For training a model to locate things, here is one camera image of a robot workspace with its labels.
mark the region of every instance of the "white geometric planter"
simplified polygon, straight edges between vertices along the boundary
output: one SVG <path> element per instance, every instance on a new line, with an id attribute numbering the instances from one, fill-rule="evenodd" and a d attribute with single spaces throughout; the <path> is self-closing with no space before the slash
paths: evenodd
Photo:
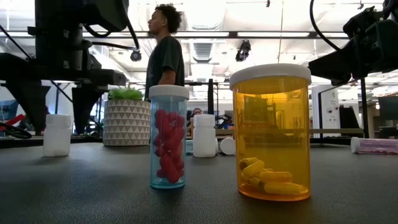
<path id="1" fill-rule="evenodd" d="M 150 103 L 108 100 L 105 104 L 105 146 L 144 146 L 150 138 Z"/>

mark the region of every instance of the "table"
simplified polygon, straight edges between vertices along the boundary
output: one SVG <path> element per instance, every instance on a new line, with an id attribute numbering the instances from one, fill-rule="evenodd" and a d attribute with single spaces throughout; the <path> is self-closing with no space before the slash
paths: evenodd
<path id="1" fill-rule="evenodd" d="M 398 223 L 398 156 L 312 148 L 312 196 L 267 202 L 237 191 L 235 158 L 187 158 L 182 189 L 149 187 L 149 147 L 0 149 L 0 223 Z"/>

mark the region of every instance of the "black cable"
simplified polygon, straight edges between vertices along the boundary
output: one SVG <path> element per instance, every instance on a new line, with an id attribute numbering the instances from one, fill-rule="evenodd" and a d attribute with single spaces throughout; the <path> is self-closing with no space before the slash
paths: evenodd
<path id="1" fill-rule="evenodd" d="M 99 34 L 96 31 L 94 31 L 89 25 L 84 24 L 83 26 L 85 27 L 87 32 L 89 32 L 93 37 L 104 38 L 104 37 L 107 37 L 110 34 L 112 34 L 111 31 L 107 31 L 107 33 L 105 33 L 105 34 Z"/>
<path id="2" fill-rule="evenodd" d="M 314 0 L 311 0 L 310 2 L 310 20 L 312 23 L 313 28 L 315 29 L 315 32 L 317 32 L 317 34 L 328 44 L 330 45 L 330 47 L 333 47 L 335 50 L 340 50 L 339 47 L 337 47 L 332 41 L 330 41 L 329 39 L 327 39 L 322 32 L 319 30 L 317 23 L 315 22 L 315 19 L 313 17 L 313 2 Z"/>
<path id="3" fill-rule="evenodd" d="M 123 11 L 124 11 L 123 17 L 124 17 L 124 19 L 125 19 L 126 22 L 127 22 L 127 27 L 129 28 L 130 34 L 131 34 L 131 36 L 132 36 L 132 39 L 134 40 L 134 44 L 136 45 L 136 50 L 139 50 L 139 42 L 138 42 L 138 39 L 137 39 L 137 35 L 136 35 L 136 33 L 134 32 L 134 29 L 132 28 L 132 25 L 131 25 L 131 22 L 130 22 L 130 19 L 129 19 L 129 15 L 128 15 L 128 13 L 127 13 L 127 7 L 126 7 L 126 5 L 124 4 L 124 1 L 123 1 L 123 0 L 120 0 L 119 2 L 122 3 L 122 8 L 123 8 Z"/>
<path id="4" fill-rule="evenodd" d="M 119 44 L 112 44 L 112 43 L 107 43 L 107 42 L 92 42 L 93 45 L 101 45 L 101 46 L 108 46 L 108 47 L 116 47 L 124 50 L 137 50 L 135 47 L 128 47 L 128 46 L 123 46 Z"/>
<path id="5" fill-rule="evenodd" d="M 10 39 L 21 51 L 22 53 L 24 53 L 24 55 L 29 59 L 29 60 L 33 60 L 33 57 L 30 56 L 9 34 L 8 32 L 2 27 L 2 25 L 0 25 L 0 29 L 1 31 L 8 37 L 8 39 Z M 73 103 L 73 100 L 61 89 L 61 87 L 59 87 L 53 80 L 50 80 L 50 82 L 71 102 Z M 99 126 L 100 129 L 103 129 L 102 126 L 95 121 L 93 118 L 90 117 L 90 120 L 92 122 L 94 122 L 96 125 Z"/>
<path id="6" fill-rule="evenodd" d="M 9 124 L 4 124 L 4 123 L 0 122 L 0 127 L 4 127 L 4 130 L 0 130 L 0 131 L 4 131 L 5 133 L 7 133 L 15 138 L 30 139 L 32 137 L 32 135 L 29 132 L 22 130 L 21 128 L 9 125 Z"/>

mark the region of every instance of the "dark t-shirt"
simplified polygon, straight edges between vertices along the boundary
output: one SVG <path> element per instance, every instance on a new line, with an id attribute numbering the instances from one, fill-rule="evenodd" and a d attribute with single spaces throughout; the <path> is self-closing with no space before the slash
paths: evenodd
<path id="1" fill-rule="evenodd" d="M 145 100 L 149 97 L 149 88 L 157 85 L 163 72 L 175 71 L 174 85 L 184 86 L 184 61 L 180 42 L 172 36 L 164 37 L 151 53 L 147 68 Z"/>

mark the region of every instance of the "white lid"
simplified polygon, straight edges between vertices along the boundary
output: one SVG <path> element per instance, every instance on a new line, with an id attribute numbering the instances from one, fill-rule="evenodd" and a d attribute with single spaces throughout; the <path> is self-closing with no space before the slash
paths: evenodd
<path id="1" fill-rule="evenodd" d="M 351 151 L 353 153 L 359 153 L 359 147 L 361 146 L 361 143 L 359 142 L 358 137 L 352 137 L 351 138 Z"/>
<path id="2" fill-rule="evenodd" d="M 236 151 L 235 140 L 233 138 L 225 138 L 221 141 L 220 144 L 221 152 L 232 155 Z"/>
<path id="3" fill-rule="evenodd" d="M 213 114 L 197 114 L 193 117 L 195 127 L 206 126 L 214 127 L 216 125 L 216 117 Z"/>
<path id="4" fill-rule="evenodd" d="M 70 128 L 72 119 L 69 115 L 48 114 L 45 117 L 45 124 L 57 128 Z"/>
<path id="5" fill-rule="evenodd" d="M 288 63 L 278 63 L 269 65 L 257 65 L 239 70 L 229 78 L 229 89 L 237 83 L 264 77 L 299 77 L 308 80 L 311 84 L 311 71 L 303 65 L 295 65 Z"/>
<path id="6" fill-rule="evenodd" d="M 154 96 L 181 96 L 189 100 L 189 89 L 176 85 L 156 85 L 149 88 L 149 99 Z"/>

